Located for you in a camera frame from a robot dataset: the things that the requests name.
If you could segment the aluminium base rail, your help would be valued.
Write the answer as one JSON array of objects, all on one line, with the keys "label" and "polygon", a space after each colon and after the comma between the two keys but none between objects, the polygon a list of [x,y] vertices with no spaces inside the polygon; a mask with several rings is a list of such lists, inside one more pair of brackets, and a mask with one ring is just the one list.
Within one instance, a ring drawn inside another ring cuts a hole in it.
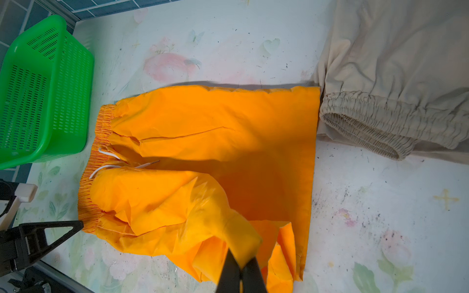
[{"label": "aluminium base rail", "polygon": [[93,293],[43,261],[1,277],[2,293]]}]

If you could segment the green plastic basket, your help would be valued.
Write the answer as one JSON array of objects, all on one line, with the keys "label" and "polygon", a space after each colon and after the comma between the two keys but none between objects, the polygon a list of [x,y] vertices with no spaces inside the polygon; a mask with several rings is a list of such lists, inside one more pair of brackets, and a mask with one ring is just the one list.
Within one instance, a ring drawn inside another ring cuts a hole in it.
[{"label": "green plastic basket", "polygon": [[1,168],[45,162],[87,142],[94,57],[52,15],[18,36],[1,68]]}]

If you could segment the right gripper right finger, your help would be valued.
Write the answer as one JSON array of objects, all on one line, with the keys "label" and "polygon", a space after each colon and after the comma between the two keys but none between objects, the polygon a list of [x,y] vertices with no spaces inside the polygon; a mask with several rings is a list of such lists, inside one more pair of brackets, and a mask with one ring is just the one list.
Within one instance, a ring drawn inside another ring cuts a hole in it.
[{"label": "right gripper right finger", "polygon": [[241,281],[243,293],[267,293],[256,258],[252,258],[241,270]]}]

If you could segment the beige drawstring shorts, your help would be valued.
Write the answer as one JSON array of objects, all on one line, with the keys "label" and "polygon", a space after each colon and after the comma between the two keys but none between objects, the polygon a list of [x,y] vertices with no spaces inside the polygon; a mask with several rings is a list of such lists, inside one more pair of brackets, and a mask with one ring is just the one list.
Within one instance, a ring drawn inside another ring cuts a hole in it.
[{"label": "beige drawstring shorts", "polygon": [[468,163],[467,1],[337,1],[314,81],[320,138]]}]

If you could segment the orange shorts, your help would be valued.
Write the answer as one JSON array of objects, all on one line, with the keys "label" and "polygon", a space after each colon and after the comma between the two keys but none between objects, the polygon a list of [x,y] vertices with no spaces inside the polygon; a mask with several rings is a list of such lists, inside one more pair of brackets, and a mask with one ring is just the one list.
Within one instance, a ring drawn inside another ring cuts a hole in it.
[{"label": "orange shorts", "polygon": [[101,107],[78,192],[84,231],[218,283],[227,253],[270,293],[303,278],[317,87],[165,87]]}]

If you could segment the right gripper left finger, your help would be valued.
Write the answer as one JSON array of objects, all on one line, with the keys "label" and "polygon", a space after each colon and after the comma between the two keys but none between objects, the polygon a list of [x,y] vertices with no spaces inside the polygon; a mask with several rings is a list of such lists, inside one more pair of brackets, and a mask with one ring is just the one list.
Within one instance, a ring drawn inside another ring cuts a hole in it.
[{"label": "right gripper left finger", "polygon": [[241,270],[232,252],[228,250],[215,293],[240,293]]}]

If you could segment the left aluminium corner post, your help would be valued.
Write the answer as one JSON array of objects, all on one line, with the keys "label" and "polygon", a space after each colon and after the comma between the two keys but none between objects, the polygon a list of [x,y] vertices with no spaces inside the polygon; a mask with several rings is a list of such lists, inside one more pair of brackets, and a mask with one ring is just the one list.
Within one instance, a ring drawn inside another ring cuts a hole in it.
[{"label": "left aluminium corner post", "polygon": [[61,16],[66,21],[67,26],[72,29],[74,29],[76,23],[80,21],[77,16],[55,0],[35,0],[35,2],[52,14]]}]

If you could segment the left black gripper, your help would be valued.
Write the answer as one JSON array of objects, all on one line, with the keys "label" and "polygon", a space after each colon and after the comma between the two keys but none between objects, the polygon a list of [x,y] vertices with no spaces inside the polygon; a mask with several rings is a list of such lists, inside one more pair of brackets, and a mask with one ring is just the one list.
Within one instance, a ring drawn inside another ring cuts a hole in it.
[{"label": "left black gripper", "polygon": [[[32,266],[84,228],[81,220],[23,223],[1,231],[1,276]],[[46,230],[68,228],[51,244]]]}]

